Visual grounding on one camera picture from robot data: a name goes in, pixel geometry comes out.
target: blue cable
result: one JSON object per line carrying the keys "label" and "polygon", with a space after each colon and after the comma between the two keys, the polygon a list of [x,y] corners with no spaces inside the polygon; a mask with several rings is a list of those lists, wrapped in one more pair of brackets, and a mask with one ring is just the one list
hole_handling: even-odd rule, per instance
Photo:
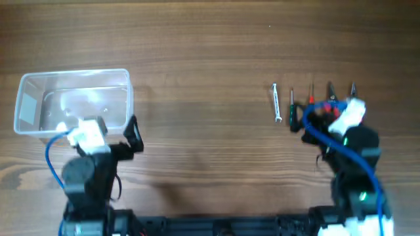
{"label": "blue cable", "polygon": [[60,133],[60,134],[57,134],[56,136],[54,136],[53,138],[51,138],[51,139],[48,141],[48,143],[47,143],[47,147],[45,148],[45,160],[47,161],[48,167],[50,168],[52,175],[54,176],[55,180],[57,180],[58,185],[59,185],[62,189],[64,189],[64,184],[63,184],[63,182],[61,182],[61,179],[58,177],[57,173],[56,173],[56,172],[55,172],[55,170],[54,170],[53,165],[52,165],[52,164],[51,164],[51,162],[50,162],[49,152],[50,152],[50,148],[51,148],[51,146],[52,146],[52,145],[53,145],[53,144],[54,144],[57,140],[59,140],[59,139],[61,139],[61,138],[65,137],[65,136],[67,136],[67,135],[68,135],[68,134],[69,134],[72,130],[73,130],[73,129],[70,129],[70,130],[68,130],[68,131],[66,131],[66,132],[62,132],[62,133]]}
{"label": "blue cable", "polygon": [[[335,106],[338,108],[345,108],[347,106],[346,102],[327,102],[329,103],[331,106]],[[361,157],[360,155],[358,155],[356,152],[354,152],[353,150],[343,146],[342,144],[336,142],[334,139],[326,136],[325,134],[321,133],[320,131],[316,130],[314,127],[312,127],[312,125],[309,123],[308,121],[308,115],[309,113],[313,112],[315,109],[319,109],[324,107],[326,104],[326,102],[319,102],[317,104],[314,105],[310,105],[308,106],[305,111],[303,112],[303,125],[306,131],[308,131],[311,135],[313,135],[313,137],[315,137],[316,139],[318,139],[319,141],[323,142],[325,145],[327,145],[330,148],[335,149],[336,151],[338,151],[339,153],[347,156],[350,160],[354,161],[355,163],[358,163],[360,165],[360,167],[362,167],[367,176],[369,177],[370,181],[373,184],[373,188],[375,189],[376,193],[377,193],[377,201],[376,201],[376,208],[377,208],[377,213],[378,213],[378,220],[379,220],[379,229],[381,232],[381,236],[384,235],[384,230],[383,230],[383,224],[382,224],[382,191],[381,191],[381,185],[378,181],[378,179],[375,177],[375,173],[373,171],[373,169],[369,166],[369,164],[365,161],[365,159],[363,159],[363,157]]]}

